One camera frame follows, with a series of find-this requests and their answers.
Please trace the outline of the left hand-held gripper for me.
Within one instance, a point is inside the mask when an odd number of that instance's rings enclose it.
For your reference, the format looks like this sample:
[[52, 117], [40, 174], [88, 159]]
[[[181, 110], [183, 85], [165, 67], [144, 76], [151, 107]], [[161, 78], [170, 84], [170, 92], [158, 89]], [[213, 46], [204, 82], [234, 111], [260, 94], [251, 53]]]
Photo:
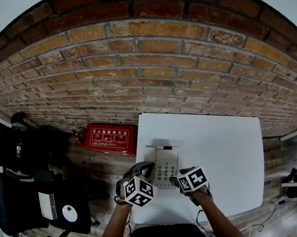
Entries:
[[150, 203], [158, 192], [153, 185], [155, 172], [155, 162], [144, 161], [142, 167], [141, 162], [133, 165], [116, 184], [116, 203], [138, 207]]

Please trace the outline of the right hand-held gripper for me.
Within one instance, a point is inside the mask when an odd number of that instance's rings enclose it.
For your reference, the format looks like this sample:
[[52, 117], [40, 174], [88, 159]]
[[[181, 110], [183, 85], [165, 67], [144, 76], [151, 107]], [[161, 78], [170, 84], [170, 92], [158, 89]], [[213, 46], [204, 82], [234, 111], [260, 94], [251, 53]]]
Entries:
[[174, 187], [180, 187], [183, 195], [190, 198], [196, 206], [200, 206], [198, 201], [192, 196], [192, 192], [197, 192], [201, 188], [205, 188], [205, 193], [211, 198], [210, 184], [206, 177], [206, 173], [202, 166], [183, 168], [179, 170], [180, 175], [176, 177], [171, 176], [169, 182]]

